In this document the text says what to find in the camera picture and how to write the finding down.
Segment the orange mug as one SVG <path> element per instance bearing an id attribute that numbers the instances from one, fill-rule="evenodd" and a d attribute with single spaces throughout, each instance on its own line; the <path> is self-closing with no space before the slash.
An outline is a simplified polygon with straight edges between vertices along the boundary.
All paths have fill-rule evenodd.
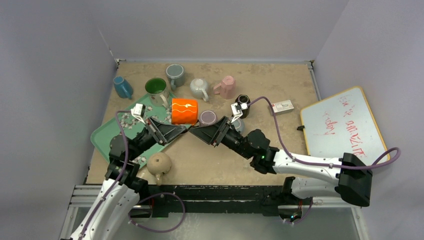
<path id="1" fill-rule="evenodd" d="M 188 98 L 173 98 L 171 101 L 171 123 L 173 125 L 195 125 L 198 121 L 198 101 Z"/>

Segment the beige round mug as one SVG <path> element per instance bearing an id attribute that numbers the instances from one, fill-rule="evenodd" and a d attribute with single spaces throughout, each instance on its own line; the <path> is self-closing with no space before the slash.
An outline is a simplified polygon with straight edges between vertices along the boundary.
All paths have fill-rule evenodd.
<path id="1" fill-rule="evenodd" d="M 156 185 L 161 186 L 163 175 L 167 174 L 172 168 L 171 158 L 164 152 L 152 154 L 146 163 L 148 172 L 156 179 Z"/>

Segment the cream floral mug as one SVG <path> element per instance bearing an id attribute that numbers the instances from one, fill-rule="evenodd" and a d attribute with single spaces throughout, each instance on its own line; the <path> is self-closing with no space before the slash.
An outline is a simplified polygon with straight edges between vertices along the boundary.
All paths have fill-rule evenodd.
<path id="1" fill-rule="evenodd" d="M 164 79 L 158 77 L 149 79 L 145 84 L 145 90 L 154 106 L 170 108 L 171 97 Z"/>

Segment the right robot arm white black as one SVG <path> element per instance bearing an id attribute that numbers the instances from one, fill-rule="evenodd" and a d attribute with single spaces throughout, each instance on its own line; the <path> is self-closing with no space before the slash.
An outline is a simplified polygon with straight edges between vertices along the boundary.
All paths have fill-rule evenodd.
<path id="1" fill-rule="evenodd" d="M 208 145 L 223 144 L 250 160 L 250 166 L 261 174 L 295 175 L 280 191 L 282 200 L 288 204 L 327 196 L 340 197 L 354 206 L 370 205 L 373 173 L 352 153 L 325 158 L 285 152 L 271 146 L 260 129 L 243 136 L 225 116 L 213 125 L 193 127 L 190 133 Z"/>

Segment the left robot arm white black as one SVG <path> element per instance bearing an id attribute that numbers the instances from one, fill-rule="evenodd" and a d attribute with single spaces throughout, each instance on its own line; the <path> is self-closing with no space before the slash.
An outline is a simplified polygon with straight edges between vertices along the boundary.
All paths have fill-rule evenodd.
<path id="1" fill-rule="evenodd" d="M 110 141 L 109 165 L 100 192 L 71 240 L 110 240 L 136 204 L 150 198 L 147 180 L 137 177 L 138 163 L 131 160 L 154 145 L 165 146 L 188 131 L 184 125 L 161 123 L 151 117 L 134 138 L 122 132 Z"/>

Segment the purple mug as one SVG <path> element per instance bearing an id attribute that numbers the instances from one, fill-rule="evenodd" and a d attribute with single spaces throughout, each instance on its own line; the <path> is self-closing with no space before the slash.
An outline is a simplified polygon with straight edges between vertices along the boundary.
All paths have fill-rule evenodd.
<path id="1" fill-rule="evenodd" d="M 213 125 L 218 121 L 216 113 L 212 110 L 205 110 L 199 115 L 199 126 L 205 127 Z"/>

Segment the grey-blue mug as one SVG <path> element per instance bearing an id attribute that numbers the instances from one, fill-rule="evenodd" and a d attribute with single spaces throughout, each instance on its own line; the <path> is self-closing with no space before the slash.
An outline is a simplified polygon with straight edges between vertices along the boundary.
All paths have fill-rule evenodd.
<path id="1" fill-rule="evenodd" d="M 243 119 L 238 118 L 237 120 L 235 120 L 232 123 L 233 128 L 240 134 L 243 133 L 243 131 L 245 130 L 245 123 L 243 121 Z"/>

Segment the black mug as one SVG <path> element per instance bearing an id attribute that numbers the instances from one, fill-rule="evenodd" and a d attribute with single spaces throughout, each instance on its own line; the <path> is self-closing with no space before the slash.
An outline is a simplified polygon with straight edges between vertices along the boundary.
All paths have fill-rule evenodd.
<path id="1" fill-rule="evenodd" d="M 238 103 L 240 106 L 242 105 L 242 104 L 246 104 L 246 105 L 248 105 L 250 102 L 251 102 L 251 100 L 250 100 L 250 98 L 247 96 L 247 95 L 245 95 L 245 94 L 240 94 L 236 99 L 235 99 L 235 101 L 234 101 L 235 103 Z M 241 110 L 242 111 L 242 116 L 240 117 L 241 119 L 245 119 L 248 115 L 249 115 L 249 113 L 250 113 L 250 107 L 248 106 L 247 107 L 247 109 L 242 109 Z"/>

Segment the pink faceted mug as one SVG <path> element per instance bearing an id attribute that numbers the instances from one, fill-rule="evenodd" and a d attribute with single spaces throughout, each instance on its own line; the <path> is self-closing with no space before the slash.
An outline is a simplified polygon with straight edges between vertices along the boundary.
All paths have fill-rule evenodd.
<path id="1" fill-rule="evenodd" d="M 213 93 L 229 100 L 235 96 L 236 80 L 232 76 L 225 76 L 219 84 L 213 87 Z"/>

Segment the white-grey mug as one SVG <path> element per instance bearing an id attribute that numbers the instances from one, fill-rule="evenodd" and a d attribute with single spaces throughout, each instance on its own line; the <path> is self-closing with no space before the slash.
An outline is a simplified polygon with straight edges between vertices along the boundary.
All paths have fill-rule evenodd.
<path id="1" fill-rule="evenodd" d="M 203 78 L 195 78 L 190 83 L 190 91 L 195 99 L 208 102 L 210 100 L 208 95 L 209 84 Z"/>

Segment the grey-teal mug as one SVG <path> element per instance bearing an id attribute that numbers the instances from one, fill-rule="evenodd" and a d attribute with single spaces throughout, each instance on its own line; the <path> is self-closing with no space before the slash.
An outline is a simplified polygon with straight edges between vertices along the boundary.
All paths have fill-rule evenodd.
<path id="1" fill-rule="evenodd" d="M 165 70 L 165 74 L 172 91 L 185 84 L 185 69 L 182 65 L 176 63 L 169 65 Z"/>

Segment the blue mug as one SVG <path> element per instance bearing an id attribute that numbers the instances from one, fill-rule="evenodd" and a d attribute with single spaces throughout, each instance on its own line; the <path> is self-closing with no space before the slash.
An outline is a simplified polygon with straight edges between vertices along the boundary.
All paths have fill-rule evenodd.
<path id="1" fill-rule="evenodd" d="M 116 76 L 113 79 L 113 86 L 117 95 L 120 98 L 129 99 L 129 100 L 133 98 L 133 93 L 134 93 L 133 87 L 124 77 Z"/>

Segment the green floral tray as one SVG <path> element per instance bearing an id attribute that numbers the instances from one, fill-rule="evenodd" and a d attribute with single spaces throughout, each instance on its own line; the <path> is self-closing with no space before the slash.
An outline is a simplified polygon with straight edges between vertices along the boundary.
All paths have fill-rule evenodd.
<path id="1" fill-rule="evenodd" d="M 164 106 L 154 106 L 147 94 L 136 100 L 135 103 L 125 108 L 125 110 L 131 110 L 136 104 L 146 105 L 146 113 L 143 117 L 144 119 L 152 117 L 160 123 L 169 124 L 171 122 L 171 111 L 166 109 Z M 113 117 L 109 121 L 97 128 L 90 137 L 92 144 L 100 152 L 107 163 L 110 162 L 110 142 L 114 137 L 121 133 L 120 127 L 123 128 L 125 135 L 131 139 L 133 139 L 136 134 L 141 132 L 145 127 L 141 121 L 134 118 L 130 113 L 119 113 L 119 122 L 116 121 L 114 115 L 115 114 L 113 114 Z"/>

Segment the small red white box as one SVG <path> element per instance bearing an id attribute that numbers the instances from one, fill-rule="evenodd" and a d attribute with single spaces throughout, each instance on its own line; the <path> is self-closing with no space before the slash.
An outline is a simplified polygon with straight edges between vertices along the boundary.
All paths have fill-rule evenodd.
<path id="1" fill-rule="evenodd" d="M 294 109 L 294 105 L 290 100 L 275 102 L 272 103 L 271 106 L 268 106 L 270 114 L 274 113 L 275 115 L 290 113 Z"/>

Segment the whiteboard with yellow frame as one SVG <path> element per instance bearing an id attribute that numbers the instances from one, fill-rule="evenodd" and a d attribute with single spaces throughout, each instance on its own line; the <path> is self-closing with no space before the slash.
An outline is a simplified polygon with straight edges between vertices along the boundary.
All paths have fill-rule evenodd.
<path id="1" fill-rule="evenodd" d="M 306 149 L 313 157 L 356 155 L 371 165 L 387 150 L 363 89 L 355 86 L 300 111 Z"/>

